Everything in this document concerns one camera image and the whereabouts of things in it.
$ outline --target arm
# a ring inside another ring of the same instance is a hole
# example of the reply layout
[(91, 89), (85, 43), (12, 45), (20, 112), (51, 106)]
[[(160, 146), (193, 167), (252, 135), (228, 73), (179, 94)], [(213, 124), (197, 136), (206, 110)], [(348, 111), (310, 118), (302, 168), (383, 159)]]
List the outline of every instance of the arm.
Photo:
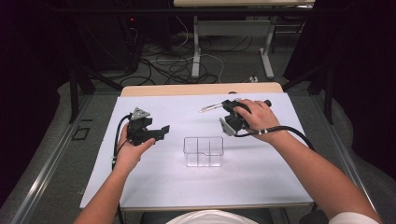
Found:
[(114, 170), (105, 183), (96, 192), (88, 205), (78, 215), (75, 223), (112, 223), (117, 211), (125, 181), (136, 167), (140, 156), (155, 142), (153, 138), (138, 147), (126, 142), (128, 124), (121, 132), (119, 140), (120, 153)]
[[(268, 105), (249, 100), (239, 102), (247, 105), (251, 113), (242, 107), (236, 107), (234, 111), (248, 122), (251, 129), (262, 130), (279, 126)], [(275, 148), (329, 219), (343, 212), (354, 212), (381, 223), (365, 195), (343, 172), (287, 131), (265, 133), (255, 137)]]

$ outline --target white surface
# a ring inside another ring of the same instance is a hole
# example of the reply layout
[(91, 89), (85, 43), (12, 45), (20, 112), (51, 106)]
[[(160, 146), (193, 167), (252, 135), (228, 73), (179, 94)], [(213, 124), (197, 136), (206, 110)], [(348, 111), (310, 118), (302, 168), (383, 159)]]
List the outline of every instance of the white surface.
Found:
[[(162, 210), (312, 202), (289, 166), (270, 145), (251, 136), (236, 138), (222, 132), (219, 118), (228, 112), (218, 108), (198, 113), (204, 106), (234, 98), (269, 99), (282, 125), (303, 130), (286, 93), (119, 97), (80, 207), (86, 206), (111, 172), (117, 125), (136, 106), (151, 114), (150, 130), (170, 125), (170, 132), (142, 156), (131, 172), (120, 200), (121, 207)], [(221, 167), (186, 166), (184, 137), (199, 136), (224, 138)]]

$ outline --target controller cable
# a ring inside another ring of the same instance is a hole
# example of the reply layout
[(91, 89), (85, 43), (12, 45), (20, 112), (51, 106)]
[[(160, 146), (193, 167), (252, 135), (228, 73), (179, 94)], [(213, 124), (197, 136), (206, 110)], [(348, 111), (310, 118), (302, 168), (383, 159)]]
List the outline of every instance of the controller cable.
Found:
[[(304, 142), (306, 143), (306, 145), (310, 149), (315, 151), (314, 146), (312, 145), (312, 143), (309, 141), (309, 139), (303, 133), (301, 133), (297, 129), (291, 128), (289, 126), (282, 126), (281, 125), (281, 126), (275, 126), (275, 127), (272, 127), (272, 128), (268, 128), (268, 129), (262, 129), (262, 130), (259, 130), (259, 131), (253, 130), (253, 129), (250, 129), (250, 130), (253, 131), (253, 132), (252, 133), (244, 133), (244, 134), (235, 134), (234, 136), (235, 137), (246, 137), (246, 136), (251, 136), (251, 135), (254, 135), (254, 134), (274, 133), (274, 132), (277, 132), (277, 131), (286, 130), (286, 131), (290, 131), (292, 133), (297, 134), (299, 137), (301, 137), (304, 140)], [(317, 210), (317, 208), (318, 208), (318, 205), (317, 205), (317, 203), (314, 202), (314, 204), (312, 205), (311, 212)]]

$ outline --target transparent box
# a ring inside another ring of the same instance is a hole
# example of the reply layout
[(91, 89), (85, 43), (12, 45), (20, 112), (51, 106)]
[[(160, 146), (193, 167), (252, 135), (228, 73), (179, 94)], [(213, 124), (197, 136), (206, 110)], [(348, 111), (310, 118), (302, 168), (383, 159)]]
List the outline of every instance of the transparent box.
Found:
[(185, 137), (184, 156), (187, 166), (221, 166), (222, 137)]

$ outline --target shoulder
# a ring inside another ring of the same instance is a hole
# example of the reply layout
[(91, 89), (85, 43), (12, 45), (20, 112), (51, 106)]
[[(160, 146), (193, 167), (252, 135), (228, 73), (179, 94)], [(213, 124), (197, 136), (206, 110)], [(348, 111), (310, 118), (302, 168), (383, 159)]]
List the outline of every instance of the shoulder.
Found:
[(345, 212), (340, 213), (332, 220), (330, 220), (329, 224), (377, 224), (375, 220), (365, 215), (359, 213)]

